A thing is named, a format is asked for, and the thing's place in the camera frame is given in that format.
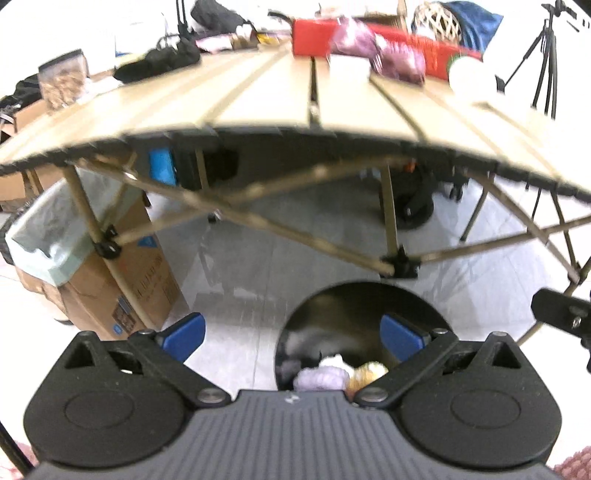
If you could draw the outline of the white yellow paper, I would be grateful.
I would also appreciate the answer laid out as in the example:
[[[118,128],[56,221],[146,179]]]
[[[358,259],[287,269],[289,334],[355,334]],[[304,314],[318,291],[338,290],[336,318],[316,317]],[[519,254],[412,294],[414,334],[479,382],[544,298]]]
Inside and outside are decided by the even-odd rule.
[[[342,359],[340,354],[322,359],[320,367],[334,367],[348,374],[346,394],[349,397],[353,397],[356,392],[385,376],[389,371],[384,364],[375,361],[367,362],[360,367],[352,367]]]

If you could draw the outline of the lavender tissue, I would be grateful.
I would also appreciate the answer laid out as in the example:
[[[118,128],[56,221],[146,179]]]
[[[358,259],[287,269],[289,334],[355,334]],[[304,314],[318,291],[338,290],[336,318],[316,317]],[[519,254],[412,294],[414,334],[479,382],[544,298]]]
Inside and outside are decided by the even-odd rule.
[[[294,391],[332,391],[346,390],[349,384],[349,373],[338,367],[318,366],[305,368],[294,378]]]

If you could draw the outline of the black round trash bin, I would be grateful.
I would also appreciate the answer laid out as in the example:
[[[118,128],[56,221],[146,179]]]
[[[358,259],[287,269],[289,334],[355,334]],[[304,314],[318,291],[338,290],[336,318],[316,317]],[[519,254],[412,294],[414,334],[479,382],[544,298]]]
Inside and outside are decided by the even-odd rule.
[[[403,317],[428,333],[450,328],[431,304],[398,286],[353,281],[325,288],[301,303],[280,333],[274,355],[277,388],[293,389],[301,369],[317,367],[336,354],[352,367],[370,361],[396,366],[399,360],[380,338],[386,314]]]

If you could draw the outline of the cardboard box with blue label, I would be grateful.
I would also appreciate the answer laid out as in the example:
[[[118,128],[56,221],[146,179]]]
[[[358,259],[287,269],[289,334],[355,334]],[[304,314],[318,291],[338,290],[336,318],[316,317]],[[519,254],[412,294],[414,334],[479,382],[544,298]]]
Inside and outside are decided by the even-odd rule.
[[[78,171],[74,182],[58,181],[11,219],[1,245],[25,289],[78,329],[125,339],[161,329],[180,296],[155,235],[114,243],[149,222],[138,190]]]

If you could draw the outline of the black wheeled cart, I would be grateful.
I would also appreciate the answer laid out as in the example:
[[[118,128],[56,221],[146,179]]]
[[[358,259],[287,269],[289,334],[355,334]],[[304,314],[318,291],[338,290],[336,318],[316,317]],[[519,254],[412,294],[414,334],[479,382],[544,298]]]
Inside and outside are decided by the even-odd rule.
[[[429,167],[410,163],[403,169],[390,171],[394,214],[398,228],[413,230],[426,224],[434,213],[433,196],[445,184],[450,185],[449,198],[459,202],[463,198],[468,178],[448,167]]]

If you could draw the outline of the pink knitted rug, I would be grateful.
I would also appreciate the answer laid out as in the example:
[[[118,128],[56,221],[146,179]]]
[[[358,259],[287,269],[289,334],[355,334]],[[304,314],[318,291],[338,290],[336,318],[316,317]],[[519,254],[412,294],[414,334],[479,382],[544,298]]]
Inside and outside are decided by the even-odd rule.
[[[591,453],[578,452],[554,467],[554,471],[566,480],[591,480]]]

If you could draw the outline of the blue upright panel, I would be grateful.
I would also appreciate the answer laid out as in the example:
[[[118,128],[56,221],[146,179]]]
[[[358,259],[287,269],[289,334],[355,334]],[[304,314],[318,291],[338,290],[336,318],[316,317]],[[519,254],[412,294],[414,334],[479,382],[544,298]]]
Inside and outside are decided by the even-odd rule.
[[[168,149],[150,150],[148,160],[150,177],[153,180],[171,186],[177,184],[173,158]]]

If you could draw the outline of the white paper cup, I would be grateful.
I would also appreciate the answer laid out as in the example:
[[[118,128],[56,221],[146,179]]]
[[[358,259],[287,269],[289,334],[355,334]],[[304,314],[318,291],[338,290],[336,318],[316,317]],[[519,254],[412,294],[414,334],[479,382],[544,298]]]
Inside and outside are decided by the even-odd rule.
[[[458,57],[449,70],[449,84],[459,95],[481,97],[497,92],[495,75],[480,60]]]

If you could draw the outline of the black cloth on table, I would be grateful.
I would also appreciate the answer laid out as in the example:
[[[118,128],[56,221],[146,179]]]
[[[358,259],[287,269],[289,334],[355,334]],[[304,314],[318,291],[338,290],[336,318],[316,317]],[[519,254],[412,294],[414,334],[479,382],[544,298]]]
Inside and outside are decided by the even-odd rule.
[[[175,47],[152,49],[143,58],[120,65],[114,70],[113,77],[123,84],[131,84],[199,64],[200,61],[200,49],[195,43],[180,38]]]

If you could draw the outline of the clear jar of snacks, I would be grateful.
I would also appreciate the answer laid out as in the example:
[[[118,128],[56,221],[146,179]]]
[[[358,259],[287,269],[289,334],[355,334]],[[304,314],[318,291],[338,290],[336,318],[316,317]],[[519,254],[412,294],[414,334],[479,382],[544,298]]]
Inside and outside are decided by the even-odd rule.
[[[87,78],[87,60],[81,49],[39,66],[39,88],[47,109],[53,112],[74,104],[84,93]]]

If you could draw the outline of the blue cloth bag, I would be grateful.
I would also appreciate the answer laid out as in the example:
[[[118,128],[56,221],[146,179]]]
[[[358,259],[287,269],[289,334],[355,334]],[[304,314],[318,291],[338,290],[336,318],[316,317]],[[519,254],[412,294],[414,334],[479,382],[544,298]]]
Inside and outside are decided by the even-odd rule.
[[[470,1],[445,2],[443,6],[458,20],[462,47],[484,53],[504,17]]]

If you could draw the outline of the purple pink plastic bag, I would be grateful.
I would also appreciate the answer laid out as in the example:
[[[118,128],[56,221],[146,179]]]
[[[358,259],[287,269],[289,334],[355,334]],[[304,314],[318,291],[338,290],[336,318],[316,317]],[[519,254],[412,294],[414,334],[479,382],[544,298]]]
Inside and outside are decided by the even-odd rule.
[[[426,59],[421,51],[406,43],[387,40],[353,18],[339,19],[329,40],[329,50],[335,55],[365,58],[383,77],[416,85],[425,83]]]

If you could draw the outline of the woven rattan ball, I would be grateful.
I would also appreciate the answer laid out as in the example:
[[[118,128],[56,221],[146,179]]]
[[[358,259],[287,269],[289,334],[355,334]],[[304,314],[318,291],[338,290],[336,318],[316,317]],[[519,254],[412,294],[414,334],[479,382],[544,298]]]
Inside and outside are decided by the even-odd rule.
[[[413,17],[414,34],[432,40],[459,45],[462,27],[454,13],[440,2],[423,2]]]

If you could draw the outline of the red long gift box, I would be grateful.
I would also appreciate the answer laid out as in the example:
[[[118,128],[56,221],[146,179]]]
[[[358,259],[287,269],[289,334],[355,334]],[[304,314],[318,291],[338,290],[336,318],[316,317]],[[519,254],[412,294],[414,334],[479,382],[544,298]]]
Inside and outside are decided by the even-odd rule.
[[[293,53],[301,57],[365,58],[378,74],[416,84],[427,77],[447,81],[453,62],[462,57],[482,59],[480,52],[466,47],[349,17],[295,20]]]

